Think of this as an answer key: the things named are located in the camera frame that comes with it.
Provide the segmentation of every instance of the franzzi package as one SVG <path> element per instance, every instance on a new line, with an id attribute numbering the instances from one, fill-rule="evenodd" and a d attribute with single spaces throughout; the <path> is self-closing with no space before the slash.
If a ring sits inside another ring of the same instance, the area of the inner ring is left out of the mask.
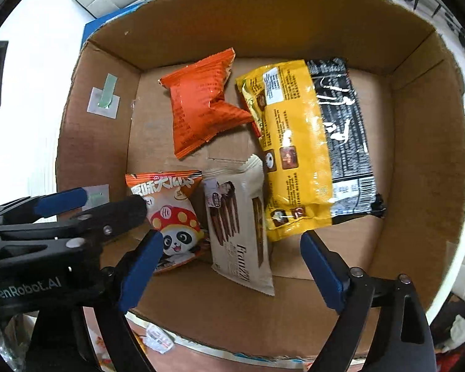
<path id="1" fill-rule="evenodd" d="M 250 113 L 224 101 L 224 85 L 236 54 L 227 49 L 160 78 L 170 90 L 174 153 L 179 159 L 221 131 L 253 121 Z"/>
<path id="2" fill-rule="evenodd" d="M 263 66 L 236 83 L 265 153 L 270 240 L 383 216 L 360 106 L 342 59 Z"/>
<path id="3" fill-rule="evenodd" d="M 126 175 L 133 194 L 146 201 L 152 228 L 164 237 L 164 255 L 156 273 L 188 263 L 209 247 L 189 201 L 201 179 L 198 170 Z"/>
<path id="4" fill-rule="evenodd" d="M 261 159 L 252 155 L 237 170 L 208 170 L 203 177 L 212 268 L 241 285 L 274 295 Z"/>

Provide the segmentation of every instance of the crumpled orange package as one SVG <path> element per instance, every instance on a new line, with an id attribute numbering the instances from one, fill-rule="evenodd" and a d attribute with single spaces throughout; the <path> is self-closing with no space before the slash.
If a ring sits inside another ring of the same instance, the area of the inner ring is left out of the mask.
<path id="1" fill-rule="evenodd" d="M 174 154 L 181 159 L 221 131 L 253 121 L 251 114 L 224 100 L 234 49 L 214 54 L 159 79 L 170 90 Z"/>

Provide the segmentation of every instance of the green tape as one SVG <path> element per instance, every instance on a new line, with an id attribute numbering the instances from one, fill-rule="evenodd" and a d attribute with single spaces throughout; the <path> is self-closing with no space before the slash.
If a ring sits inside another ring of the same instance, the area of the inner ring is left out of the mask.
<path id="1" fill-rule="evenodd" d="M 112 102 L 112 95 L 115 91 L 115 83 L 117 82 L 117 77 L 112 74 L 107 74 L 107 79 L 105 80 L 104 90 L 102 91 L 102 97 L 98 106 L 101 108 L 108 108 Z"/>

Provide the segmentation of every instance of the black plastic wrapper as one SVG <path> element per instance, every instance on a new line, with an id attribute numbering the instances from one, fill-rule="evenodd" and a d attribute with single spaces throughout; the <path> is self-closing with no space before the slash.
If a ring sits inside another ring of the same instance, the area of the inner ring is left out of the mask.
<path id="1" fill-rule="evenodd" d="M 341 58 L 307 60 L 322 112 L 333 197 L 332 223 L 373 215 L 384 217 L 386 207 L 377 192 L 360 104 Z"/>

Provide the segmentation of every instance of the yellow snack bag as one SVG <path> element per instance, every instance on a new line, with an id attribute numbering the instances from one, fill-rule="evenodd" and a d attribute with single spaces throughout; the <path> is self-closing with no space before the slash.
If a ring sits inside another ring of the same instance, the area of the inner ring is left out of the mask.
<path id="1" fill-rule="evenodd" d="M 265 154 L 267 236 L 278 241 L 332 225 L 332 173 L 320 106 L 304 60 L 236 79 Z"/>

